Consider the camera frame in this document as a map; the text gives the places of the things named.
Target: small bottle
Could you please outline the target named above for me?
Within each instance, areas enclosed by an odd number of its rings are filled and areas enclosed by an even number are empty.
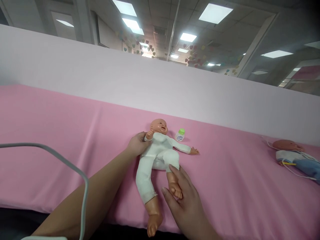
[[[179,132],[177,132],[177,134],[176,134],[176,136],[174,137],[174,139],[175,139],[177,142],[181,142],[181,141],[184,139],[184,133],[185,133],[184,128],[180,128]]]

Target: white partition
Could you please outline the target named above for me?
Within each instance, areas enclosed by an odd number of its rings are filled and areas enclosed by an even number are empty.
[[[0,43],[1,84],[320,146],[317,96],[4,25]]]

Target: metal pole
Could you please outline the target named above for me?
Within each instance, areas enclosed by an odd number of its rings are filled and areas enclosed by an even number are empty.
[[[168,47],[168,54],[167,54],[167,60],[166,60],[166,62],[168,61],[168,59],[169,59],[169,54],[170,54],[170,52],[171,52],[172,38],[173,38],[174,28],[176,27],[179,5],[180,5],[180,0],[178,1],[176,16],[174,17],[174,22],[173,22],[172,33],[171,33],[170,43],[169,43],[169,47]]]

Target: dark floor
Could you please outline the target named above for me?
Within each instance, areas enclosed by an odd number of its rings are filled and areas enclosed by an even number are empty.
[[[0,208],[0,239],[21,240],[26,236],[30,236],[47,216],[48,214],[30,210]],[[149,238],[146,229],[109,224],[103,230],[97,230],[90,240],[100,239],[119,240]],[[158,231],[152,240],[157,239],[186,240],[187,238],[180,234]]]

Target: doll's left foot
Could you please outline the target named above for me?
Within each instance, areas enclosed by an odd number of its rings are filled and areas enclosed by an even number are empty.
[[[176,198],[182,199],[182,191],[178,183],[171,182],[169,184],[169,191]]]

